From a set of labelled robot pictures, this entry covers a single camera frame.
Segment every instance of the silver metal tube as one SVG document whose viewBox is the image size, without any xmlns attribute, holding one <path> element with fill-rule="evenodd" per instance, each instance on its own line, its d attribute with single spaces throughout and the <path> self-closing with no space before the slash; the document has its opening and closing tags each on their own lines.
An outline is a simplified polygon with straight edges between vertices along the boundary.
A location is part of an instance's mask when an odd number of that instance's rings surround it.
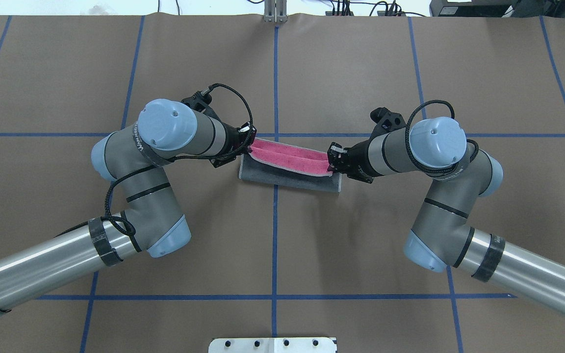
<svg viewBox="0 0 565 353">
<path fill-rule="evenodd" d="M 489 247 L 490 235 L 475 231 L 459 268 L 473 274 Z M 565 315 L 565 266 L 554 263 L 516 245 L 505 243 L 505 249 L 489 282 L 509 289 Z"/>
<path fill-rule="evenodd" d="M 121 259 L 136 254 L 126 235 L 110 222 L 103 226 Z M 105 267 L 88 227 L 72 230 L 0 260 L 0 309 L 9 310 Z"/>
</svg>

